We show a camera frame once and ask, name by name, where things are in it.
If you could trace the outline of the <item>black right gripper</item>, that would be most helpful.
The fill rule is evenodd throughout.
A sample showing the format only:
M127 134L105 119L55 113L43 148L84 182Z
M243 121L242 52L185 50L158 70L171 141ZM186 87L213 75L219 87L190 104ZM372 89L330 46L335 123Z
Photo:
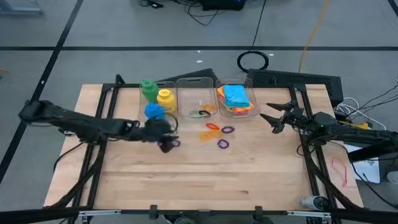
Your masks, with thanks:
M293 128L301 128L303 126L305 120L305 116L303 115L304 109L299 107L296 100L292 100L285 104L266 103L266 105L275 110L284 112L280 118L271 117L263 113L259 114L274 128L272 130L274 134L282 132L286 124Z

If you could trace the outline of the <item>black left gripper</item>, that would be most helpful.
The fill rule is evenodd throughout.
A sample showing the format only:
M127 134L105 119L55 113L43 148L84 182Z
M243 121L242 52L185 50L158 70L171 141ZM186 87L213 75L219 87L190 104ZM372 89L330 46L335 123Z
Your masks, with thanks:
M170 152L179 147L178 136L170 136L174 133L170 123L164 119L148 119L143 127L139 128L139 139L143 142L157 142L163 153Z

